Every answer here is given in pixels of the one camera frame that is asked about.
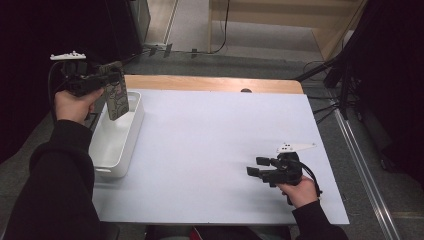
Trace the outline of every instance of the black sleeve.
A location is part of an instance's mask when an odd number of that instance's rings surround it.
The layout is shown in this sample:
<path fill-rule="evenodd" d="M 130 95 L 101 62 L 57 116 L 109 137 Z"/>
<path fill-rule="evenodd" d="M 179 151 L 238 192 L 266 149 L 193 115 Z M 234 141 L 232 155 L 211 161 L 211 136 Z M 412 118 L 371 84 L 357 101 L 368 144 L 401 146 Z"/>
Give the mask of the black sleeve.
<path fill-rule="evenodd" d="M 50 141 L 30 159 L 30 176 L 4 239 L 99 239 L 100 221 L 91 199 L 91 137 L 91 131 L 78 123 L 56 123 Z"/>
<path fill-rule="evenodd" d="M 297 240 L 348 239 L 343 229 L 330 224 L 319 201 L 294 210 L 293 216 L 300 231 Z"/>

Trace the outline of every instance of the white tray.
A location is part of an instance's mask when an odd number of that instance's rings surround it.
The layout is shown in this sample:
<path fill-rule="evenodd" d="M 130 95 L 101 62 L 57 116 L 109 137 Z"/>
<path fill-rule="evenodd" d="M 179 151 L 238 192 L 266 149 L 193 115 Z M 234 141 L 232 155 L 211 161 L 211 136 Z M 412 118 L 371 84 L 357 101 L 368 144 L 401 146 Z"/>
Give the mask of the white tray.
<path fill-rule="evenodd" d="M 89 154 L 101 176 L 123 177 L 127 173 L 144 116 L 140 93 L 128 92 L 128 101 L 129 112 L 115 121 L 109 119 L 105 105 L 94 131 Z"/>

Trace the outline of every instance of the phone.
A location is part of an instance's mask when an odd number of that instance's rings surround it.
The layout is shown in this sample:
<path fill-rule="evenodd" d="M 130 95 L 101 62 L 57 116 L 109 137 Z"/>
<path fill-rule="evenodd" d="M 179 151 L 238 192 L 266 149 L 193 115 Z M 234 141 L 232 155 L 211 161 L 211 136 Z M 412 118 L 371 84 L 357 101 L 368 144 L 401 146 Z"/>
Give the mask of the phone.
<path fill-rule="evenodd" d="M 112 62 L 109 64 L 101 65 L 99 67 L 101 74 L 109 72 L 119 72 L 120 78 L 117 82 L 112 82 L 105 87 L 105 97 L 107 109 L 109 112 L 109 119 L 115 121 L 129 111 L 128 93 L 125 85 L 124 69 L 122 63 Z"/>

